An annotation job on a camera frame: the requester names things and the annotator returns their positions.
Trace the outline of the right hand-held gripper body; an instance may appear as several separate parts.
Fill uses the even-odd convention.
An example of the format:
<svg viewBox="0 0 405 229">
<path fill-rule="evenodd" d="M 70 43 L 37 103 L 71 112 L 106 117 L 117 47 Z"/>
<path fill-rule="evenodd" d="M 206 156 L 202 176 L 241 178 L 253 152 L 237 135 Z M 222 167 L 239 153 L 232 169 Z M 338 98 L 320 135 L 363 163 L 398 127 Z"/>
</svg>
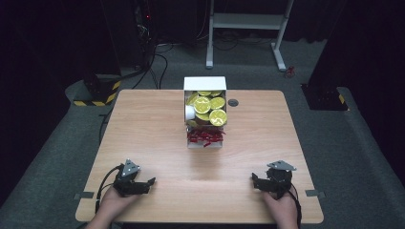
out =
<svg viewBox="0 0 405 229">
<path fill-rule="evenodd" d="M 281 198 L 288 193 L 292 187 L 292 172 L 296 168 L 283 160 L 270 162 L 266 171 L 266 190 Z"/>
</svg>

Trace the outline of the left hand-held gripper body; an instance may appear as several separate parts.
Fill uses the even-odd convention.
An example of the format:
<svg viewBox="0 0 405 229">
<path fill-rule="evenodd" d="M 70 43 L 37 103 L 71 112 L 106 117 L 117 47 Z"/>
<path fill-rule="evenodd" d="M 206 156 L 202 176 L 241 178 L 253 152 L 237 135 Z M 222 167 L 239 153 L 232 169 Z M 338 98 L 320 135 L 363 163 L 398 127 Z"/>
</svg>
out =
<svg viewBox="0 0 405 229">
<path fill-rule="evenodd" d="M 140 167 L 129 158 L 119 166 L 113 187 L 120 195 L 128 196 L 139 194 L 139 186 L 135 183 L 135 178 L 139 170 Z"/>
</svg>

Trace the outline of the person's left hand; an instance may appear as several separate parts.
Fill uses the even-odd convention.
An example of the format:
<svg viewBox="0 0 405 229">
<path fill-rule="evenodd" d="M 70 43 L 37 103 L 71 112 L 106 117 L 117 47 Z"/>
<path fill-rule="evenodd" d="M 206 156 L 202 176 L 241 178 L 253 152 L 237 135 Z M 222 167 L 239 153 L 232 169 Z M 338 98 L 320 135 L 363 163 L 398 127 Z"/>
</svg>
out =
<svg viewBox="0 0 405 229">
<path fill-rule="evenodd" d="M 106 219 L 112 222 L 139 198 L 140 195 L 123 197 L 114 187 L 110 187 L 105 193 L 94 219 Z"/>
</svg>

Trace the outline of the person's right hand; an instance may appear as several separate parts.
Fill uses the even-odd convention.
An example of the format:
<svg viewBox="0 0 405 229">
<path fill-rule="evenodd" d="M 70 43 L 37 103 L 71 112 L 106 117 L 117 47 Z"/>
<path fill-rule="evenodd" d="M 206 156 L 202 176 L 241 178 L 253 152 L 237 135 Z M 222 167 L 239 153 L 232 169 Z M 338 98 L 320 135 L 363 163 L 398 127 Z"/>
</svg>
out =
<svg viewBox="0 0 405 229">
<path fill-rule="evenodd" d="M 299 229 L 298 211 L 294 200 L 296 192 L 293 188 L 279 199 L 275 199 L 268 192 L 263 192 L 262 197 L 269 214 L 277 224 L 277 229 Z"/>
</svg>

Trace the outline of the pile of red packets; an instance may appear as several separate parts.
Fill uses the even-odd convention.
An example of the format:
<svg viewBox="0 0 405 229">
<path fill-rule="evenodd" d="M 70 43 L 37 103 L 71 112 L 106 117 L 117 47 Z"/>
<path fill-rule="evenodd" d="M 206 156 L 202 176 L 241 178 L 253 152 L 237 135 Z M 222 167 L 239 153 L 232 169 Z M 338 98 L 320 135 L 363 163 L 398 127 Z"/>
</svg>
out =
<svg viewBox="0 0 405 229">
<path fill-rule="evenodd" d="M 221 148 L 225 132 L 222 128 L 190 128 L 187 131 L 188 148 Z"/>
</svg>

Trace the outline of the pile of yellow-lidded cups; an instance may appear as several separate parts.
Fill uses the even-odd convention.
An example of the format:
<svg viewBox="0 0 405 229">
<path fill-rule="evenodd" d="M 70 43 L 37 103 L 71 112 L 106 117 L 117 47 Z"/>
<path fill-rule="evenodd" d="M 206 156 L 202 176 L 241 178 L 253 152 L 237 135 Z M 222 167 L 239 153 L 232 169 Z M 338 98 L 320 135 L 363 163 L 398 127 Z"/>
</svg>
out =
<svg viewBox="0 0 405 229">
<path fill-rule="evenodd" d="M 191 105 L 195 110 L 195 118 L 185 120 L 188 124 L 223 127 L 228 120 L 226 112 L 226 96 L 224 90 L 219 91 L 186 91 L 184 107 Z"/>
</svg>

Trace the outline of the black stand base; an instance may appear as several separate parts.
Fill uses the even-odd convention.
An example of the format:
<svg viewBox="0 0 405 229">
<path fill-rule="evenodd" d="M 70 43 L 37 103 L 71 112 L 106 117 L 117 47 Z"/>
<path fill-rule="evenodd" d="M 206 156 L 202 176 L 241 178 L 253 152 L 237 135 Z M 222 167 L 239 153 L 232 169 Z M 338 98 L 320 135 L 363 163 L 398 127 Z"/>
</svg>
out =
<svg viewBox="0 0 405 229">
<path fill-rule="evenodd" d="M 347 111 L 349 109 L 345 98 L 336 89 L 323 90 L 309 84 L 302 84 L 301 89 L 311 110 Z"/>
</svg>

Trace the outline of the black stand with striped base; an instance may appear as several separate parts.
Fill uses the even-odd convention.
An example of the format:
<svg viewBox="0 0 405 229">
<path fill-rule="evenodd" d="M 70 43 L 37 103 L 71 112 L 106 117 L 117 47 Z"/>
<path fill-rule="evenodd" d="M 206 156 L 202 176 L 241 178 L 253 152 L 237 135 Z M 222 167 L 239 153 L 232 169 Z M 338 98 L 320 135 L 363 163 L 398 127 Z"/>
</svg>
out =
<svg viewBox="0 0 405 229">
<path fill-rule="evenodd" d="M 114 99 L 119 82 L 117 54 L 111 37 L 102 0 L 78 0 L 77 39 L 83 67 L 85 91 L 81 101 L 97 106 L 107 105 Z"/>
</svg>

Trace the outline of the white two-tier display box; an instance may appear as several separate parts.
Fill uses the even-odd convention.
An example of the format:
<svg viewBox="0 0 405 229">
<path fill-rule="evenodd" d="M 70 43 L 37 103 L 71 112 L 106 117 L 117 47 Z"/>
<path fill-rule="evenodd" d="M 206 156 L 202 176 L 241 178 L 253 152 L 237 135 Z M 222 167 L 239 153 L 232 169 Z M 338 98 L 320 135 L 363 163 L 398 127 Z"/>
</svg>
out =
<svg viewBox="0 0 405 229">
<path fill-rule="evenodd" d="M 226 96 L 226 80 L 224 76 L 187 76 L 183 80 L 183 97 L 186 91 L 219 91 L 224 90 Z M 188 124 L 184 120 L 186 126 L 186 134 L 190 128 L 222 128 L 213 126 L 196 125 L 194 122 Z"/>
</svg>

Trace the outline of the black curtain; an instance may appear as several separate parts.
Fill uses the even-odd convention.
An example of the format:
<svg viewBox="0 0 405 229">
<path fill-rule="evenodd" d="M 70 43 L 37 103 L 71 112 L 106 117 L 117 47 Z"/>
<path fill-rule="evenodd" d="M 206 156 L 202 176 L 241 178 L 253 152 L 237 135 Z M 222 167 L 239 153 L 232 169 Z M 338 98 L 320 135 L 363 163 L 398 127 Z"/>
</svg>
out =
<svg viewBox="0 0 405 229">
<path fill-rule="evenodd" d="M 350 90 L 405 183 L 405 0 L 346 0 L 308 84 Z"/>
<path fill-rule="evenodd" d="M 0 207 L 92 77 L 68 0 L 0 0 Z"/>
</svg>

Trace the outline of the white metal stand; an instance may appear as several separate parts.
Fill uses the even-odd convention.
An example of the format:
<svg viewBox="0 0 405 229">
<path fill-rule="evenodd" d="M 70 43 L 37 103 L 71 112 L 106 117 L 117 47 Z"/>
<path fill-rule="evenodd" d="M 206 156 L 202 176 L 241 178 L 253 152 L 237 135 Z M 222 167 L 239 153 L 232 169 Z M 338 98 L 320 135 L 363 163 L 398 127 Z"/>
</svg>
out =
<svg viewBox="0 0 405 229">
<path fill-rule="evenodd" d="M 287 6 L 283 14 L 244 14 L 244 13 L 219 13 L 215 12 L 215 0 L 210 0 L 208 41 L 206 48 L 205 67 L 212 69 L 214 66 L 213 37 L 215 29 L 244 29 L 244 30 L 266 30 L 277 31 L 276 41 L 270 44 L 278 70 L 285 72 L 286 66 L 280 52 L 280 46 L 286 31 L 290 12 L 294 0 L 287 0 Z"/>
</svg>

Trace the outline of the dark equipment with red light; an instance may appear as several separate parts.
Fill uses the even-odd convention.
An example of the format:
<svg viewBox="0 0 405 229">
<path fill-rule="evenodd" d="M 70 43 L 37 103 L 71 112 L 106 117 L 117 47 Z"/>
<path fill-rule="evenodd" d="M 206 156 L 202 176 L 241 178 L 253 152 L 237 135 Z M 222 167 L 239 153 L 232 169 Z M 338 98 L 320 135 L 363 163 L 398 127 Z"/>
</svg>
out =
<svg viewBox="0 0 405 229">
<path fill-rule="evenodd" d="M 151 0 L 135 0 L 135 19 L 143 69 L 149 67 L 156 46 L 157 32 L 153 13 Z"/>
</svg>

